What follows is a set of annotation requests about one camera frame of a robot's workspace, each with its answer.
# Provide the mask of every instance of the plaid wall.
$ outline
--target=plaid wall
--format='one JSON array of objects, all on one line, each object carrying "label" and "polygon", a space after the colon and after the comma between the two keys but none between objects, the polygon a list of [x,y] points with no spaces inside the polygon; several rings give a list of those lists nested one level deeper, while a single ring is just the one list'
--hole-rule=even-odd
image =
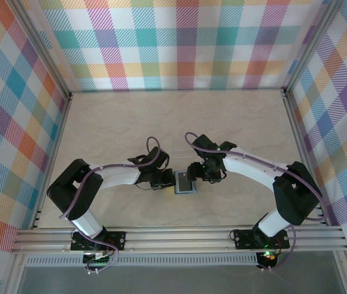
[{"label": "plaid wall", "polygon": [[293,92],[322,192],[347,237],[347,0]]},{"label": "plaid wall", "polygon": [[300,45],[299,50],[296,53],[295,59],[293,60],[291,67],[289,68],[288,74],[284,79],[284,83],[282,84],[282,87],[286,87],[288,85],[288,82],[292,76],[292,73],[294,72],[297,63],[299,62],[299,60],[301,59],[308,43],[310,42],[310,40],[314,37],[313,33],[316,29],[317,24],[319,23],[319,21],[321,20],[321,17],[323,15],[323,13],[325,12],[325,10],[327,9],[327,5],[330,2],[330,0],[323,0],[321,6],[319,7],[318,11],[316,12],[316,15],[311,23],[310,28],[308,29],[306,36],[304,37],[302,44]]},{"label": "plaid wall", "polygon": [[30,221],[63,107],[51,76],[0,0],[0,287],[17,231]]},{"label": "plaid wall", "polygon": [[326,2],[24,0],[82,91],[279,88]]}]

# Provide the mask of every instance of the aluminum frame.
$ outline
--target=aluminum frame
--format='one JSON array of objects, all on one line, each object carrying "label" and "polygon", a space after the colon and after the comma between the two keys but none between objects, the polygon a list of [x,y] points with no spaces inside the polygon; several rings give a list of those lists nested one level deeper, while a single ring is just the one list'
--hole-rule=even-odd
[{"label": "aluminum frame", "polygon": [[[198,254],[264,252],[262,249],[236,250],[229,239],[231,230],[251,230],[253,226],[108,227],[125,231],[126,245],[120,254]],[[345,251],[347,242],[340,227],[301,225],[296,227],[296,251]],[[38,228],[19,232],[13,254],[74,254],[70,251],[74,228]],[[293,232],[288,230],[292,244]]]},{"label": "aluminum frame", "polygon": [[58,151],[59,151],[59,145],[61,143],[62,137],[63,137],[63,132],[64,132],[64,128],[66,125],[66,121],[67,118],[69,116],[69,112],[70,112],[70,107],[71,107],[71,102],[72,102],[72,98],[70,98],[68,101],[66,101],[66,105],[64,107],[64,111],[63,111],[63,117],[62,117],[62,121],[61,124],[59,125],[59,130],[58,130],[58,135],[55,139],[55,144],[53,147],[53,151],[52,154],[48,160],[48,166],[47,166],[47,173],[45,174],[45,178],[43,181],[43,185],[42,188],[40,190],[40,193],[37,197],[36,200],[36,205],[33,208],[32,211],[32,218],[29,222],[29,228],[32,230],[34,228],[37,227],[36,221],[38,221],[40,219],[40,214],[44,205],[44,200],[45,200],[45,193],[48,190],[48,187],[50,185],[50,180],[51,180],[51,175],[52,175],[52,171],[53,171],[53,167],[55,164],[55,160],[56,157],[58,155]]}]

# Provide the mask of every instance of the beige floor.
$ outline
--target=beige floor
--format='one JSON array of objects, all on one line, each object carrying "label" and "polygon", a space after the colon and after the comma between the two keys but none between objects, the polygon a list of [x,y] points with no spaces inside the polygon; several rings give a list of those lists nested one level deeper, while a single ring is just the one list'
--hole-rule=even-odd
[{"label": "beige floor", "polygon": [[[74,96],[51,181],[76,158],[107,164],[145,154],[150,135],[170,154],[170,167],[186,170],[199,161],[183,139],[188,130],[277,162],[299,160],[279,91],[85,93]],[[214,185],[198,181],[197,190],[116,186],[100,191],[91,209],[106,226],[232,225],[254,224],[275,207],[271,191],[238,174]],[[59,215],[46,199],[39,226],[68,227]]]}]

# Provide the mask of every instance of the wire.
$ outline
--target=wire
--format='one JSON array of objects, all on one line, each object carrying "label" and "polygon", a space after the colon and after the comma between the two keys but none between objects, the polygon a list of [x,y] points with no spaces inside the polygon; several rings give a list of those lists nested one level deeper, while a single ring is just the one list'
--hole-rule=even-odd
[{"label": "wire", "polygon": [[281,245],[281,241],[280,241],[280,239],[277,239],[277,243],[278,243],[278,245],[279,245],[279,247],[280,247],[280,250],[278,251],[278,255],[280,255],[281,254],[281,248],[283,247],[282,245]]},{"label": "wire", "polygon": [[[147,138],[147,151],[148,151],[148,153],[150,153],[150,148],[149,148],[149,141],[150,141],[150,139],[153,139],[154,141],[158,142],[158,140],[156,138],[154,138],[154,137],[148,137]],[[159,152],[160,152],[160,150],[161,150],[160,144],[158,143],[157,145],[158,145]]]},{"label": "wire", "polygon": [[279,264],[277,264],[277,265],[275,266],[275,268],[276,268],[277,266],[281,266],[281,265],[283,265],[284,263],[286,263],[286,261],[291,257],[292,252],[294,252],[294,249],[295,249],[295,246],[296,246],[296,230],[295,230],[294,226],[293,226],[293,225],[288,225],[286,228],[290,228],[290,229],[292,230],[292,232],[293,232],[293,234],[294,234],[294,240],[293,240],[293,242],[292,242],[291,250],[289,250],[289,252],[288,252],[286,258],[285,258],[282,262],[279,262]]},{"label": "wire", "polygon": [[229,238],[230,238],[233,242],[235,242],[235,239],[233,239],[232,233],[235,232],[236,230],[237,230],[237,229],[235,228],[235,229],[233,229],[232,231],[229,232]]},{"label": "wire", "polygon": [[145,191],[152,190],[152,188],[145,189],[145,188],[141,188],[140,186],[138,186],[138,184],[135,184],[135,185],[137,186],[138,189],[141,189],[141,190],[145,190]]},{"label": "wire", "polygon": [[95,261],[96,261],[96,258],[91,259],[91,260],[88,260],[88,261],[86,262],[86,266],[84,266],[83,268],[86,269],[86,270],[88,271],[88,273],[91,273],[91,270],[90,270],[89,265],[90,265],[92,262],[95,262]]},{"label": "wire", "polygon": [[244,153],[240,153],[240,152],[235,152],[235,151],[225,151],[225,150],[210,150],[210,149],[203,149],[200,148],[194,144],[192,144],[189,140],[188,140],[188,135],[192,135],[196,138],[198,138],[198,136],[193,133],[193,132],[187,132],[185,133],[185,140],[187,142],[188,145],[190,145],[193,149],[199,150],[199,151],[203,151],[203,152],[208,152],[208,153],[225,153],[225,154],[231,154],[231,155],[236,155],[236,156],[240,156],[249,160],[252,160],[254,162],[257,162],[259,164],[265,165],[266,167],[272,168],[272,169],[276,169],[279,172],[283,172],[286,173],[288,175],[290,175],[291,177],[295,178],[296,180],[298,180],[299,182],[301,182],[308,190],[310,190],[310,192],[312,194],[315,195],[315,197],[319,200],[319,203],[322,206],[322,210],[323,210],[323,217],[320,217],[319,219],[313,219],[311,217],[307,217],[306,220],[308,221],[312,221],[312,222],[323,222],[325,221],[327,218],[329,218],[329,214],[327,212],[327,208],[326,208],[326,204],[324,202],[324,200],[322,199],[322,196],[318,193],[318,191],[316,189],[314,189],[313,186],[311,186],[310,184],[308,184],[304,179],[302,179],[301,177],[299,177],[297,174],[285,169],[285,168],[281,168],[281,167],[277,167],[274,164],[271,164],[269,162],[266,162],[262,159],[259,159],[257,157],[251,156],[249,154],[244,154]]},{"label": "wire", "polygon": [[[114,243],[111,239],[108,239],[107,241],[108,241],[108,242],[111,242],[112,245],[115,245],[115,243]],[[115,253],[115,251],[113,250],[112,253],[109,254],[109,256],[112,256],[114,253]]]},{"label": "wire", "polygon": [[76,240],[73,238],[74,232],[75,232],[76,230],[77,230],[77,229],[74,228],[74,229],[71,231],[71,233],[70,233],[70,238],[71,238],[71,240],[73,240],[73,241],[76,241]]}]

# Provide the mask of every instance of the ventilation grille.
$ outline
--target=ventilation grille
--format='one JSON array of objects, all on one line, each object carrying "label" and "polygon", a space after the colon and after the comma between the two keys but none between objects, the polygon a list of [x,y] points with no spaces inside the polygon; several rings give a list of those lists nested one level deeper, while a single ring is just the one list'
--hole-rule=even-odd
[{"label": "ventilation grille", "polygon": [[82,265],[82,255],[30,255],[26,266],[77,266]]},{"label": "ventilation grille", "polygon": [[256,254],[142,254],[119,256],[117,265],[254,265]]},{"label": "ventilation grille", "polygon": [[[115,266],[255,265],[256,254],[122,254]],[[30,255],[26,266],[81,266],[82,255]]]}]

